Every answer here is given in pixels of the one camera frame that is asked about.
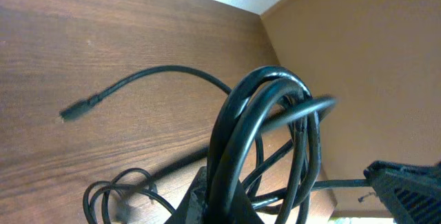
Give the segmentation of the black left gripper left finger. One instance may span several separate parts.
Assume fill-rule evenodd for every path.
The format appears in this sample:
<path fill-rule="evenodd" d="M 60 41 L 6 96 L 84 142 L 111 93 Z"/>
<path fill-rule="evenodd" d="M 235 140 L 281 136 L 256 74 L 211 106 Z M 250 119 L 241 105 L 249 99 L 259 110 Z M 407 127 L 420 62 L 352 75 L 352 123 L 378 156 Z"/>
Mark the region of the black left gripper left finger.
<path fill-rule="evenodd" d="M 201 167 L 186 191 L 176 211 L 166 220 L 165 224 L 202 224 L 207 191 L 207 167 Z"/>

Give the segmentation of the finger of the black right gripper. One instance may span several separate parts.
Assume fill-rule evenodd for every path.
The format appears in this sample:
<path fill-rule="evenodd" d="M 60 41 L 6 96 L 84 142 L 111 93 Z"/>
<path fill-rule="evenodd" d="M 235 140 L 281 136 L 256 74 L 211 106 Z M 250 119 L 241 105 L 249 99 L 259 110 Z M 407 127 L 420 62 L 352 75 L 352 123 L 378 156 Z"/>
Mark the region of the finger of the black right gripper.
<path fill-rule="evenodd" d="M 440 224 L 440 164 L 375 161 L 364 176 L 396 223 Z"/>

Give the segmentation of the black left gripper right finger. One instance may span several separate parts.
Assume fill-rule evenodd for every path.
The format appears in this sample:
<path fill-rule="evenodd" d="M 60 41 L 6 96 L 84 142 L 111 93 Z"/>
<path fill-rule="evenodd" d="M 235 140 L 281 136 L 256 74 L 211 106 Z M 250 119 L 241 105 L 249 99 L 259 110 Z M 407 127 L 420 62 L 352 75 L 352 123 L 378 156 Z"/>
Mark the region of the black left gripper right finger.
<path fill-rule="evenodd" d="M 261 218 L 254 211 L 252 204 L 245 193 L 240 181 L 237 181 L 234 192 L 234 223 L 235 224 L 263 224 Z"/>

